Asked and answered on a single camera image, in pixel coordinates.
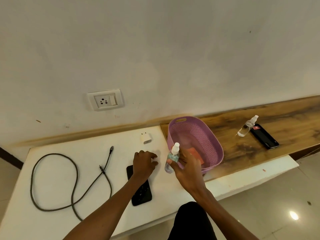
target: electrical outlet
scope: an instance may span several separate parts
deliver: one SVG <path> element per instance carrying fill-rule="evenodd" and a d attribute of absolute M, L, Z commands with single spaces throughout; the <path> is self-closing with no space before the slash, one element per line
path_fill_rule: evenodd
<path fill-rule="evenodd" d="M 120 89 L 103 92 L 90 92 L 88 99 L 94 111 L 123 107 Z"/>
<path fill-rule="evenodd" d="M 111 103 L 110 97 L 113 96 L 115 97 L 115 94 L 110 94 L 110 95 L 102 95 L 102 96 L 94 96 L 94 99 L 98 105 L 98 108 L 102 107 L 109 107 L 109 106 L 114 106 L 117 103 Z"/>

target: black cable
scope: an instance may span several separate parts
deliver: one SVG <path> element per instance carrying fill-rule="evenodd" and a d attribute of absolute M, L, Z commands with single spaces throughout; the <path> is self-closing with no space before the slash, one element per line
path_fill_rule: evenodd
<path fill-rule="evenodd" d="M 63 155 L 63 154 L 60 154 L 60 153 L 49 153 L 49 154 L 46 154 L 44 155 L 43 157 L 41 157 L 37 162 L 36 164 L 34 165 L 33 169 L 32 169 L 32 173 L 31 173 L 31 184 L 30 184 L 30 197 L 31 197 L 31 200 L 32 200 L 32 203 L 34 204 L 34 206 L 40 210 L 40 211 L 43 211 L 43 212 L 54 212 L 54 211 L 59 211 L 59 210 L 63 210 L 63 209 L 66 209 L 68 207 L 72 207 L 72 210 L 75 214 L 75 216 L 80 220 L 82 221 L 82 218 L 78 215 L 76 209 L 75 209 L 75 204 L 77 204 L 80 200 L 82 200 L 82 198 L 86 195 L 86 193 L 89 191 L 89 189 L 91 188 L 91 186 L 98 180 L 98 178 L 104 174 L 106 176 L 106 179 L 108 180 L 108 183 L 110 185 L 110 197 L 112 196 L 112 186 L 111 186 L 111 183 L 110 183 L 110 180 L 109 178 L 107 177 L 106 173 L 105 173 L 105 169 L 108 165 L 108 162 L 109 162 L 109 159 L 110 159 L 110 156 L 111 156 L 111 153 L 113 151 L 113 146 L 110 148 L 110 152 L 109 152 L 109 156 L 108 156 L 108 160 L 106 161 L 106 165 L 104 166 L 102 172 L 98 175 L 98 177 L 96 177 L 96 179 L 92 182 L 92 184 L 89 186 L 89 188 L 86 190 L 86 192 L 80 197 L 80 199 L 78 199 L 76 202 L 74 202 L 74 193 L 75 193 L 75 190 L 76 190 L 76 187 L 77 187 L 77 183 L 78 183 L 78 177 L 79 177 L 79 172 L 78 172 L 78 167 L 76 165 L 76 163 L 70 158 L 70 157 L 67 157 L 66 155 Z M 35 168 L 36 166 L 38 165 L 38 163 L 44 159 L 45 157 L 47 156 L 50 156 L 50 155 L 59 155 L 59 156 L 62 156 L 62 157 L 65 157 L 66 159 L 70 160 L 74 167 L 75 167 L 75 170 L 76 170 L 76 179 L 75 179 L 75 184 L 74 184 L 74 187 L 73 187 L 73 190 L 72 190 L 72 194 L 71 194 L 71 204 L 70 205 L 67 205 L 67 206 L 64 206 L 64 207 L 61 207 L 61 208 L 57 208 L 57 209 L 43 209 L 41 208 L 40 206 L 38 206 L 38 204 L 35 202 L 35 199 L 33 198 L 33 193 L 32 193 L 32 187 L 33 187 L 33 177 L 34 177 L 34 171 L 35 171 Z"/>

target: floor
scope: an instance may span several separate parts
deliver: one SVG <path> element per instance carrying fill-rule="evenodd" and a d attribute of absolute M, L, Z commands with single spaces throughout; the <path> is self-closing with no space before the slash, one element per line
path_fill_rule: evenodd
<path fill-rule="evenodd" d="M 221 205 L 259 239 L 309 240 L 320 236 L 320 153 L 300 159 L 300 166 L 260 186 L 220 201 Z M 0 159 L 0 220 L 19 170 Z M 298 216 L 291 217 L 290 212 Z M 120 240 L 167 239 L 174 220 Z M 218 240 L 226 239 L 212 222 Z"/>

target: wooden shelf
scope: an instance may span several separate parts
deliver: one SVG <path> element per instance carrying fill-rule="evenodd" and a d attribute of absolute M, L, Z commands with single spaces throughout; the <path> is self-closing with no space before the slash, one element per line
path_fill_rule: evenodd
<path fill-rule="evenodd" d="M 251 133 L 245 137 L 237 135 L 254 115 L 259 116 L 257 123 L 279 142 L 279 147 L 267 150 Z M 224 151 L 222 163 L 214 168 L 216 178 L 320 144 L 320 96 L 216 113 L 200 119 L 218 138 Z M 166 138 L 168 125 L 161 125 Z"/>

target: hand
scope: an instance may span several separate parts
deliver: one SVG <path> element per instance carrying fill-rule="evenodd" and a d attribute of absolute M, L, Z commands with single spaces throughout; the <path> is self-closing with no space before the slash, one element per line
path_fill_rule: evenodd
<path fill-rule="evenodd" d="M 157 157 L 152 152 L 139 151 L 134 154 L 133 158 L 133 177 L 141 180 L 143 184 L 151 175 L 153 170 L 158 165 L 157 161 L 151 161 L 151 159 Z"/>
<path fill-rule="evenodd" d="M 197 200 L 196 198 L 199 195 L 206 192 L 206 185 L 201 173 L 201 162 L 183 148 L 180 148 L 179 152 L 179 162 L 184 166 L 184 169 L 181 169 L 179 165 L 171 159 L 168 159 L 167 163 L 169 163 L 174 170 L 182 187 Z"/>

